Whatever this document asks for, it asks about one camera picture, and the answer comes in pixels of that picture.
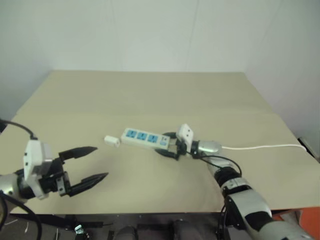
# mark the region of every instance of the power strip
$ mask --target power strip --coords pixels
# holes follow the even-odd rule
[[[134,128],[126,128],[121,136],[121,142],[128,145],[153,149],[165,149],[169,147],[170,137]]]

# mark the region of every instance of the white wall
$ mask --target white wall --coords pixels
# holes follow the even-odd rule
[[[318,37],[318,5],[317,0],[0,0],[0,116],[12,118],[51,69],[240,71],[291,129],[315,142],[308,131],[316,126],[306,126],[319,115],[306,112],[303,121],[292,120],[309,100],[293,108],[291,102],[300,101],[286,93],[286,101],[274,101],[271,87],[276,78],[268,69],[273,55],[278,58],[277,34],[284,42],[296,30]],[[287,22],[293,16],[291,33],[273,30],[281,21],[291,26]],[[299,49],[296,55],[308,42],[306,37],[292,42]],[[295,63],[279,66],[281,86],[295,86],[287,74],[296,70]],[[311,65],[304,64],[303,71],[312,72],[304,79],[314,89],[316,68]],[[272,79],[266,80],[261,71]],[[278,87],[277,94],[286,89]],[[308,91],[303,88],[300,94],[309,96]],[[310,101],[315,107],[315,99]]]

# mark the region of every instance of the table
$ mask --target table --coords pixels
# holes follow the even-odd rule
[[[282,119],[243,73],[53,71],[13,121],[28,126],[58,152],[94,146],[92,154],[64,165],[71,184],[109,172],[94,188],[74,197],[50,193],[27,206],[37,214],[218,212],[220,189],[207,165],[179,161],[153,150],[104,143],[127,127],[174,132],[188,123],[195,139],[230,147],[297,144]],[[28,135],[8,126],[0,136],[0,168],[23,167]],[[273,209],[319,206],[320,166],[298,147],[224,150]]]

